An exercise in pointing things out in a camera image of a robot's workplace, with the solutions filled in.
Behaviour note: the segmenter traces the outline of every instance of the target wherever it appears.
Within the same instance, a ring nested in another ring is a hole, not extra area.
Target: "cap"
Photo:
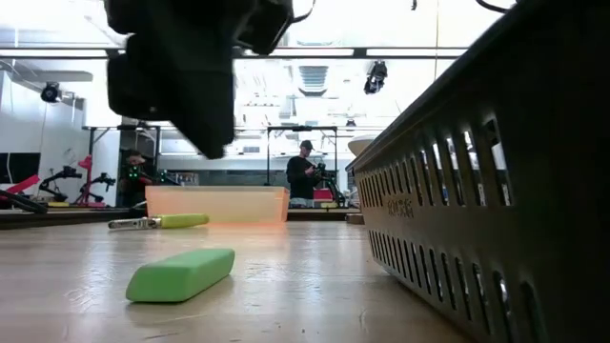
[[[307,150],[313,150],[314,149],[314,145],[312,144],[311,140],[304,140],[301,142],[301,148],[305,148]]]

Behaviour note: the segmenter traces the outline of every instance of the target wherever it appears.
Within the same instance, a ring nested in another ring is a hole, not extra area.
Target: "gray plastic basket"
[[[520,2],[348,166],[376,262],[479,342],[610,342],[609,6]]]

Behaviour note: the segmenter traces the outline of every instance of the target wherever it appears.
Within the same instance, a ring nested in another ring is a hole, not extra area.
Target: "green eraser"
[[[161,229],[191,228],[210,221],[206,214],[167,214],[158,217],[161,219]]]
[[[184,252],[140,267],[126,296],[134,302],[181,302],[229,275],[235,251],[201,249]]]

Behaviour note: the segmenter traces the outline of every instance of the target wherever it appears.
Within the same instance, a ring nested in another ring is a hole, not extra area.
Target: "table surface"
[[[236,251],[231,276],[180,305],[131,304],[142,264]],[[2,342],[469,342],[372,259],[363,226],[294,222],[0,232]]]

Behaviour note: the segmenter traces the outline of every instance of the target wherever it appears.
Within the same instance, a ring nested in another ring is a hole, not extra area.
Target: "person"
[[[300,145],[298,156],[288,161],[286,174],[290,184],[290,205],[297,208],[312,208],[314,206],[314,186],[319,182],[315,177],[315,166],[307,160],[314,146],[309,140]]]
[[[141,177],[131,178],[129,177],[131,167],[143,167],[146,164],[146,159],[142,156],[142,153],[137,150],[127,151],[127,157],[123,165],[121,180],[119,182],[119,193],[121,196],[119,204],[122,207],[132,207],[146,199],[144,189],[149,180]]]

